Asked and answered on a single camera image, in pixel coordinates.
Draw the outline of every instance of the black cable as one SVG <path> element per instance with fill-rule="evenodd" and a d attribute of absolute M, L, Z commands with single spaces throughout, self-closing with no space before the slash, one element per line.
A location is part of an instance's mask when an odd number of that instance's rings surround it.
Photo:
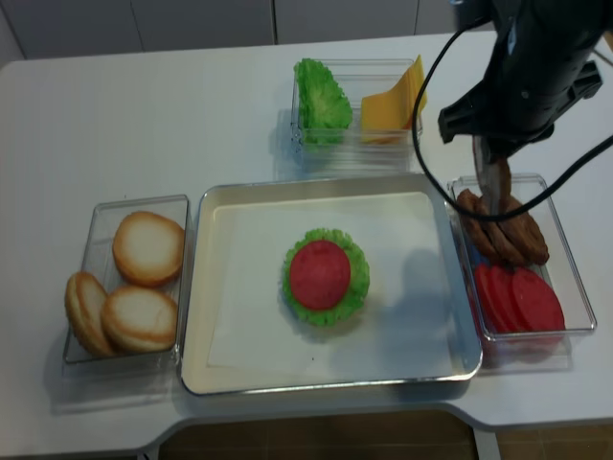
<path fill-rule="evenodd" d="M 428 180 L 432 183 L 432 185 L 437 190 L 437 192 L 441 194 L 443 199 L 447 203 L 449 203 L 449 206 L 451 206 L 458 214 L 461 214 L 468 218 L 472 218 L 472 219 L 476 219 L 476 220 L 480 220 L 484 222 L 500 222 L 502 220 L 516 218 L 520 214 L 530 211 L 534 206 L 540 204 L 541 202 L 549 198 L 568 179 L 570 179 L 574 173 L 576 173 L 579 169 L 585 166 L 585 164 L 587 164 L 590 160 L 596 158 L 598 155 L 603 153 L 605 150 L 613 146 L 613 135 L 609 136 L 608 138 L 600 142 L 597 146 L 595 146 L 594 148 L 589 150 L 587 153 L 585 153 L 579 160 L 573 163 L 551 186 L 547 187 L 545 190 L 543 190 L 540 194 L 538 194 L 533 199 L 528 201 L 526 204 L 523 204 L 522 206 L 520 206 L 519 208 L 513 211 L 509 211 L 508 213 L 504 213 L 504 214 L 498 214 L 495 216 L 486 216 L 483 214 L 473 213 L 471 211 L 468 211 L 466 208 L 460 206 L 451 196 L 449 196 L 446 193 L 446 191 L 443 189 L 443 187 L 441 187 L 441 185 L 439 184 L 437 179 L 434 177 L 434 175 L 432 175 L 430 170 L 428 170 L 428 168 L 425 166 L 423 157 L 421 156 L 420 142 L 418 139 L 418 130 L 417 130 L 417 119 L 419 116 L 418 109 L 420 107 L 421 98 L 423 97 L 425 88 L 428 85 L 428 82 L 430 82 L 430 79 L 432 79 L 432 75 L 434 74 L 434 71 L 438 67 L 441 60 L 443 59 L 444 54 L 447 52 L 447 50 L 451 47 L 453 42 L 456 41 L 456 39 L 461 34 L 463 34 L 464 32 L 470 29 L 478 27 L 480 25 L 481 25 L 481 22 L 478 22 L 478 23 L 462 28 L 461 30 L 456 32 L 453 36 L 451 36 L 451 38 L 449 38 L 449 41 L 447 41 L 447 43 L 444 45 L 443 49 L 441 50 L 436 60 L 434 61 L 434 64 L 430 68 L 428 75 L 423 81 L 423 85 L 421 86 L 420 92 L 418 93 L 418 96 L 415 100 L 415 106 L 413 107 L 413 122 L 411 125 L 411 129 L 413 130 L 413 145 L 415 146 L 415 154 L 418 157 L 418 161 L 420 162 L 420 166 L 423 169 L 423 173 L 428 178 Z"/>
<path fill-rule="evenodd" d="M 598 50 L 594 50 L 594 54 L 596 56 L 598 56 L 602 62 L 604 62 L 605 64 L 609 65 L 610 67 L 613 67 L 613 60 L 609 59 L 607 56 L 605 56 L 603 53 L 601 53 Z"/>

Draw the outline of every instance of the white wall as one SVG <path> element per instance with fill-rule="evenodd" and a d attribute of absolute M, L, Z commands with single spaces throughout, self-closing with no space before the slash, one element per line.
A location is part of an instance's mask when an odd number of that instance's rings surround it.
<path fill-rule="evenodd" d="M 0 10 L 0 67 L 12 60 L 23 59 L 4 12 Z"/>

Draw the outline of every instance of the floor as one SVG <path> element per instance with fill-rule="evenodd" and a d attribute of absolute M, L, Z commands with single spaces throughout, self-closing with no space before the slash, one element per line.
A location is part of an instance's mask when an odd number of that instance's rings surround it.
<path fill-rule="evenodd" d="M 613 425 L 498 433 L 503 460 L 613 460 Z M 445 412 L 398 412 L 193 426 L 161 460 L 472 460 L 470 427 Z"/>

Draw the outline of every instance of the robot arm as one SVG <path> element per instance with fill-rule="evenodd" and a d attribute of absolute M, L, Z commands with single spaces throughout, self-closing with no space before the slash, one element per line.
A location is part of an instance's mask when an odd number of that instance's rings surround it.
<path fill-rule="evenodd" d="M 465 0 L 459 8 L 461 21 L 466 12 L 493 20 L 498 37 L 484 78 L 441 111 L 444 142 L 480 137 L 485 163 L 506 159 L 550 137 L 556 119 L 602 85 L 587 59 L 613 29 L 613 0 Z"/>

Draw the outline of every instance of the white table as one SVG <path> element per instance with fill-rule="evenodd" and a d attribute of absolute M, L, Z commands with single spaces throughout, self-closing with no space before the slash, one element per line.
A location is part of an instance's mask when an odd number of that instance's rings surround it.
<path fill-rule="evenodd" d="M 613 151 L 555 195 L 599 320 L 597 332 L 575 348 L 570 371 L 208 399 L 176 384 L 163 394 L 144 387 L 142 395 L 126 396 L 108 382 L 100 403 L 77 393 L 73 404 L 60 397 L 64 283 L 79 268 L 97 203 L 185 193 L 196 205 L 216 184 L 272 180 L 280 140 L 289 135 L 278 122 L 291 107 L 297 60 L 421 53 L 427 69 L 447 39 L 81 57 L 2 70 L 0 455 L 134 451 L 192 423 L 418 407 L 447 409 L 489 429 L 613 418 Z M 482 77 L 493 40 L 493 33 L 461 37 L 431 82 L 422 144 L 440 181 L 473 173 L 468 139 L 443 146 L 436 119 Z M 605 85 L 598 96 L 565 115 L 551 140 L 517 153 L 515 172 L 541 173 L 551 183 L 613 131 L 613 69 L 600 67 Z M 115 390 L 118 396 L 108 397 Z"/>

